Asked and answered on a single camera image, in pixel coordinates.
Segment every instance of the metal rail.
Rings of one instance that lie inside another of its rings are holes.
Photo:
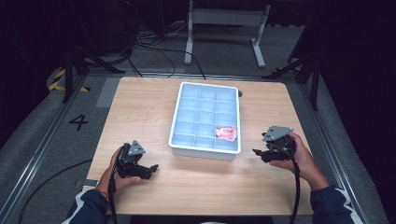
[[[108,74],[103,73],[103,71],[91,71],[95,77],[109,77]],[[163,77],[163,78],[190,78],[190,79],[203,79],[201,74],[184,74],[184,73],[140,73],[143,77]],[[111,74],[111,77],[136,77],[134,72],[126,72],[125,74]],[[205,74],[206,79],[216,79],[216,80],[235,80],[235,81],[260,81],[260,82],[283,82],[283,83],[295,83],[294,77],[287,78],[282,77],[282,79],[265,79],[261,76],[245,76],[245,75],[211,75]]]
[[[297,84],[300,92],[302,93],[304,97],[304,102],[306,103],[307,107],[309,108],[310,114],[312,118],[314,119],[314,122],[318,128],[318,133],[325,145],[325,154],[326,157],[329,161],[330,166],[332,167],[332,171],[334,173],[334,176],[336,178],[337,184],[340,188],[344,189],[347,194],[350,197],[350,200],[352,202],[352,206],[355,209],[355,211],[358,213],[358,215],[361,218],[361,221],[365,224],[370,224],[369,218],[366,216],[364,210],[361,207],[361,204],[359,203],[358,199],[356,198],[355,192],[353,191],[353,188],[351,186],[349,177],[347,175],[346,170],[344,169],[342,163],[338,159],[337,153],[335,152],[335,148],[332,144],[331,138],[326,132],[325,125],[323,124],[322,118],[318,111],[315,111],[313,106],[311,105],[310,101],[310,91],[308,87],[305,84]]]
[[[62,104],[59,110],[57,111],[55,118],[53,119],[49,129],[45,133],[43,139],[38,145],[35,153],[32,156],[32,159],[29,160],[28,164],[24,168],[17,184],[14,189],[9,194],[6,202],[3,204],[2,209],[0,210],[0,223],[9,223],[12,218],[18,204],[20,203],[23,195],[31,184],[33,178],[35,177],[35,173],[41,165],[41,162],[46,157],[47,152],[50,149],[50,146],[55,138],[59,127],[64,120],[64,116],[70,108],[73,100],[76,98],[78,91],[81,89],[86,77],[78,77],[75,85],[73,87],[73,94],[69,98],[69,100]]]

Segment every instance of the tabletop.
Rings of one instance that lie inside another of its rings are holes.
[[[232,161],[177,156],[168,145],[183,81],[233,86],[240,104],[241,152]],[[309,148],[286,86],[276,82],[123,77],[110,107],[87,179],[100,179],[113,153],[136,140],[146,153],[140,165],[159,164],[150,180],[115,196],[118,214],[291,215],[295,180],[264,163],[262,133],[271,125],[294,128]],[[310,188],[301,181],[299,215],[311,215]]]

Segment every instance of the number 4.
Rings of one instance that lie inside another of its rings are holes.
[[[75,119],[70,120],[69,123],[78,124],[77,131],[79,132],[79,130],[81,129],[81,125],[84,123],[88,123],[88,121],[84,121],[84,119],[85,119],[85,115],[81,114],[78,117],[76,117]]]

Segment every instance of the person's hand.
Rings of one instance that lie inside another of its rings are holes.
[[[315,164],[312,154],[304,145],[301,137],[296,133],[289,133],[289,136],[293,138],[296,143],[296,152],[294,154],[294,159],[299,165],[300,177],[308,182],[311,190],[323,189],[328,187],[329,182]],[[287,169],[295,173],[292,161],[270,161],[270,165]]]
[[[117,156],[121,150],[121,147],[113,154],[111,157],[110,165],[108,168],[105,170],[105,172],[102,174],[102,177],[99,180],[98,185],[96,186],[96,189],[101,191],[101,192],[107,192],[108,188],[108,180],[110,179],[111,172],[114,167],[114,163],[116,162]],[[114,180],[116,181],[116,192],[124,189],[126,187],[132,186],[136,183],[138,183],[141,178],[139,176],[126,176],[125,178],[121,178],[119,173],[116,172],[114,174]]]

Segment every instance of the pink object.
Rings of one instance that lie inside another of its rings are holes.
[[[236,126],[216,128],[216,137],[227,141],[234,141],[236,139]]]

